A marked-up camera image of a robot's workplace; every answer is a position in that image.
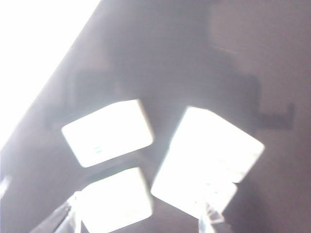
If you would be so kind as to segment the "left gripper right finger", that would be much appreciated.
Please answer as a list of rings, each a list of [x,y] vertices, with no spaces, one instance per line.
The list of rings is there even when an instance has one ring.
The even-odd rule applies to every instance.
[[[224,216],[206,202],[198,220],[199,233],[224,233],[224,224]]]

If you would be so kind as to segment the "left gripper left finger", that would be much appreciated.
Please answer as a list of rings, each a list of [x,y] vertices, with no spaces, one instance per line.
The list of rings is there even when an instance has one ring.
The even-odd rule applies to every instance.
[[[80,233],[81,218],[78,213],[81,191],[75,192],[56,208],[32,233]]]

